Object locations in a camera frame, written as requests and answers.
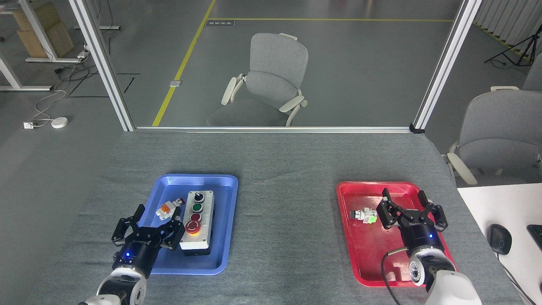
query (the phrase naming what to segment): yellow floor line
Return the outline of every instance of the yellow floor line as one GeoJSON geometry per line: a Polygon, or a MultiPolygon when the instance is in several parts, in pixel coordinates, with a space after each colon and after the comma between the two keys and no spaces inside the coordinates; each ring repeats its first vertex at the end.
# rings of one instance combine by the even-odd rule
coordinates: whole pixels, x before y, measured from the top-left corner
{"type": "MultiPolygon", "coordinates": [[[[203,17],[202,22],[199,24],[198,31],[196,32],[196,35],[194,35],[194,38],[192,39],[192,43],[190,44],[190,47],[188,47],[188,51],[186,52],[186,55],[184,55],[183,62],[181,63],[179,70],[177,71],[177,74],[175,75],[174,80],[179,80],[180,76],[183,74],[184,68],[186,67],[186,63],[188,62],[190,55],[192,55],[192,50],[194,49],[194,46],[196,45],[196,41],[198,40],[199,35],[201,34],[203,27],[205,26],[205,22],[209,18],[209,14],[211,13],[212,7],[215,5],[215,1],[216,0],[211,1],[211,4],[209,5],[209,8],[207,9],[205,16],[203,17]]],[[[173,96],[173,93],[175,92],[175,88],[177,87],[170,87],[169,91],[166,94],[166,97],[164,98],[164,101],[162,102],[162,106],[160,107],[160,110],[158,110],[158,114],[156,114],[156,118],[154,118],[154,122],[152,123],[152,126],[160,125],[160,121],[162,120],[162,117],[164,116],[164,113],[166,112],[166,109],[167,109],[167,106],[169,105],[171,97],[173,96]]]]}
{"type": "Polygon", "coordinates": [[[211,20],[243,21],[392,21],[392,22],[453,22],[445,19],[355,19],[355,18],[209,18],[211,20]]]}

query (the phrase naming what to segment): computer mouse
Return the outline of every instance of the computer mouse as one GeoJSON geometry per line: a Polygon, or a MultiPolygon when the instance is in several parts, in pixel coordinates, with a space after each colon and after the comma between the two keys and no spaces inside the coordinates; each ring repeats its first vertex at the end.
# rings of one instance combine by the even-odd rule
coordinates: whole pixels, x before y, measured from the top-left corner
{"type": "Polygon", "coordinates": [[[512,247],[512,235],[505,227],[498,224],[489,226],[487,241],[491,249],[500,255],[507,255],[512,247]]]}

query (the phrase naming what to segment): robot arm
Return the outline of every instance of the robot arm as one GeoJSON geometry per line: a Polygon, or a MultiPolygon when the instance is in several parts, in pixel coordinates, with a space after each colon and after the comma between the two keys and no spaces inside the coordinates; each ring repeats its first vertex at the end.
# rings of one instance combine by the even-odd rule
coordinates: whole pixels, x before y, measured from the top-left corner
{"type": "Polygon", "coordinates": [[[145,206],[139,205],[133,216],[119,219],[111,240],[122,248],[113,256],[113,272],[102,281],[95,296],[78,305],[143,303],[158,251],[163,247],[176,250],[184,234],[180,207],[175,208],[170,221],[158,227],[138,226],[144,211],[145,206]],[[125,237],[129,228],[132,232],[125,237]]]}
{"type": "Polygon", "coordinates": [[[395,204],[387,188],[382,191],[382,197],[376,209],[378,216],[386,230],[399,227],[410,258],[410,278],[417,286],[425,284],[429,293],[425,304],[481,305],[470,280],[457,272],[444,255],[444,246],[437,234],[448,227],[442,207],[433,205],[422,190],[418,193],[418,199],[424,207],[423,211],[405,209],[395,204]],[[429,213],[433,214],[435,222],[428,218],[429,213]]]}

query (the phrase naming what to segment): white curtain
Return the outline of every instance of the white curtain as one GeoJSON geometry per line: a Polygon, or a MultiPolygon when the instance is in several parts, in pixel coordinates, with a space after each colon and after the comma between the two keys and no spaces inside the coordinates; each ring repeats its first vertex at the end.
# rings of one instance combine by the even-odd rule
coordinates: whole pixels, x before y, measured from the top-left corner
{"type": "MultiPolygon", "coordinates": [[[[542,1],[540,0],[484,0],[474,22],[498,36],[509,45],[535,34],[542,24],[542,1]]],[[[527,42],[517,46],[523,52],[527,42]]],[[[536,55],[542,52],[542,40],[536,55]]]]}

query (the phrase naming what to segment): keyboard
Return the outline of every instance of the keyboard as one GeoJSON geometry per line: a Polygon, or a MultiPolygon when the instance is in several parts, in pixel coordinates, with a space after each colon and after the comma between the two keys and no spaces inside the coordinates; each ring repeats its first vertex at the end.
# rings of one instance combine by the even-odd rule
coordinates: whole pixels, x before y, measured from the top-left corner
{"type": "Polygon", "coordinates": [[[538,248],[542,251],[542,225],[528,225],[527,231],[529,231],[534,242],[537,243],[538,248]]]}

